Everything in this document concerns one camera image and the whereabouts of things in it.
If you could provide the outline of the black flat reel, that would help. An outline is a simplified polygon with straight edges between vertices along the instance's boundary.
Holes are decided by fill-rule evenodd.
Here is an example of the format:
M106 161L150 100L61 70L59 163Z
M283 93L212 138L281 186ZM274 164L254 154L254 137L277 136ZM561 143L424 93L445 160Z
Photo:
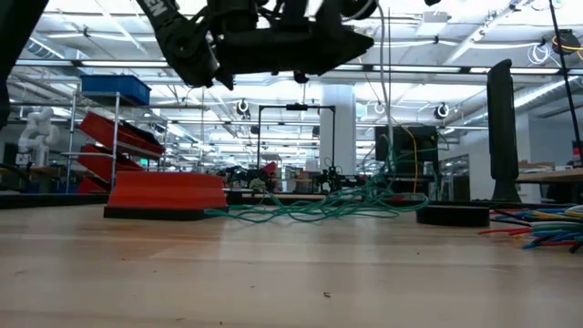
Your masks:
M461 227L486 228L490 225L488 207L430 205L415 212L417 223Z

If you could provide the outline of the black upright post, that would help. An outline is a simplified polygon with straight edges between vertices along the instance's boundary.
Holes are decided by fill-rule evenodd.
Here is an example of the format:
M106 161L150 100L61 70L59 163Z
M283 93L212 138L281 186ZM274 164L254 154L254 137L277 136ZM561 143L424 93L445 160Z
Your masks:
M520 202L516 179L518 155L512 61L504 59L487 73L487 119L492 200Z

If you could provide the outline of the blue plastic bin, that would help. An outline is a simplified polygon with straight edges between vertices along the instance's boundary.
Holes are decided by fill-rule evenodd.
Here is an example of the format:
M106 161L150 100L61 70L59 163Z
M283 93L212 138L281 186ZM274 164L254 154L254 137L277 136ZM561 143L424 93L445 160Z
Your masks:
M98 104L114 106L120 95L121 106L147 106L151 88L132 75L84 75L81 95Z

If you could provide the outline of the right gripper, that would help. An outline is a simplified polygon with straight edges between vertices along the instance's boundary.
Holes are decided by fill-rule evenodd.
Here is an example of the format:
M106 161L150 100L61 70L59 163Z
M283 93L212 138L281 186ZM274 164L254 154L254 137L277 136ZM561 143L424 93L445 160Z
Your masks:
M346 21L367 19L378 7L376 0L341 0L341 3L341 14Z

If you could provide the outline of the wooden side table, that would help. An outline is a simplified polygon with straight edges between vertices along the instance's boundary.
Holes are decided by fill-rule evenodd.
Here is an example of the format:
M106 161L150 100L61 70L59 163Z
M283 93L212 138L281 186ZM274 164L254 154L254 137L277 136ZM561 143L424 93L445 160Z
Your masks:
M583 168L521 173L517 183L546 185L543 200L555 203L583 202Z

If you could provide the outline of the metal rack with red bins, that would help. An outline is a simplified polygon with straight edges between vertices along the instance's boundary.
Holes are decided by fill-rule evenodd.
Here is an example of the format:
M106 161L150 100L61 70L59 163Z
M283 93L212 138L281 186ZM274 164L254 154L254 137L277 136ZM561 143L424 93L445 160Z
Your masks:
M138 103L120 92L83 92L82 97L109 108L110 114L99 114L89 109L79 123L72 122L69 132L79 131L88 137L80 149L70 147L67 158L67 173L73 165L82 168L76 192L79 194L107 194L115 185L116 174L121 171L142 171L144 166L133 160L157 161L165 148L155 136L131 124L121 116L123 109L136 109Z

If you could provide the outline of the white round pillar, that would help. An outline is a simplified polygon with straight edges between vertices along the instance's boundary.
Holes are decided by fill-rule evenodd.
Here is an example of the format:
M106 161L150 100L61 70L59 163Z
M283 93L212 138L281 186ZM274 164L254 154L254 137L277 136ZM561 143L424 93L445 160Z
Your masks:
M353 85L322 85L320 167L334 166L343 175L356 171L356 98Z

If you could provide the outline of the black monitor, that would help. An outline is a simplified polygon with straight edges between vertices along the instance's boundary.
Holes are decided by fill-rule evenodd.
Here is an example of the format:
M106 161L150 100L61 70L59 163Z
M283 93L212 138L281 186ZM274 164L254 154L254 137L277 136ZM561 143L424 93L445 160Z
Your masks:
M391 169L396 169L399 174L414 175L424 174L430 169L439 173L439 159L437 149L437 133L435 127L412 126L393 127L393 145L389 148L388 141L383 135L389 137L388 127L374 128L375 159L386 161L390 159Z

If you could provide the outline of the black bench robot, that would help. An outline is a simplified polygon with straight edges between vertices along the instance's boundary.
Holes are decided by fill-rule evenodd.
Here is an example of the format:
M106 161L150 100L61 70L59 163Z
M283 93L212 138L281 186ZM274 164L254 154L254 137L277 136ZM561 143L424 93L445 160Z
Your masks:
M321 194L329 194L342 189L362 187L366 181L365 175L343 175L337 167L330 166L312 179L312 185Z

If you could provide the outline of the thin black rod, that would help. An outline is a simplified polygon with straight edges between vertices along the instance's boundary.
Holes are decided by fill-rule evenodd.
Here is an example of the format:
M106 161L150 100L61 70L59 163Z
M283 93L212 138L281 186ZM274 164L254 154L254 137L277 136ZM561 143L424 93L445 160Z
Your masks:
M575 142L576 142L576 146L577 146L577 150L578 150L579 161L580 161L581 165L583 165L583 148L581 147L582 143L581 143L581 138L580 138L580 133L579 133L578 117L577 117L577 114L575 111L575 104L574 104L573 97L572 97L572 91L571 91L569 76L568 76L568 71L567 71L567 64L566 64L566 60L564 58L563 47L562 47L562 43L561 43L560 30L559 30L558 23L557 23L555 7L553 4L553 0L547 0L547 1L549 4L550 15L551 15L551 19L552 19L552 23L553 23L553 27L554 27L555 39L557 40L557 48L558 48L560 67L561 67L560 72L562 73L562 76L564 79L564 84L565 84L565 90L567 93L569 113L571 116L572 125L573 125L573 129L574 129Z

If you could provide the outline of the red box with black base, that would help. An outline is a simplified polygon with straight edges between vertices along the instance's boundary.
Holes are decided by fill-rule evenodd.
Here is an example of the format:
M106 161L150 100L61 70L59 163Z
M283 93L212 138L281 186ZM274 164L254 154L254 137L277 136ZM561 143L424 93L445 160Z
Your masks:
M220 176L171 171L121 171L111 190L108 219L204 220L228 211Z

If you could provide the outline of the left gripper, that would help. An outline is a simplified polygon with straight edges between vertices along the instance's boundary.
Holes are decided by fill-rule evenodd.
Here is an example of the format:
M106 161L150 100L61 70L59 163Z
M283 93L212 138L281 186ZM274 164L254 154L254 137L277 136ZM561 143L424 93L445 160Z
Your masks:
M309 27L224 29L217 40L217 80L234 89L239 74L297 71L300 75L323 75L358 56L373 45L372 37L351 26L318 27L316 37Z

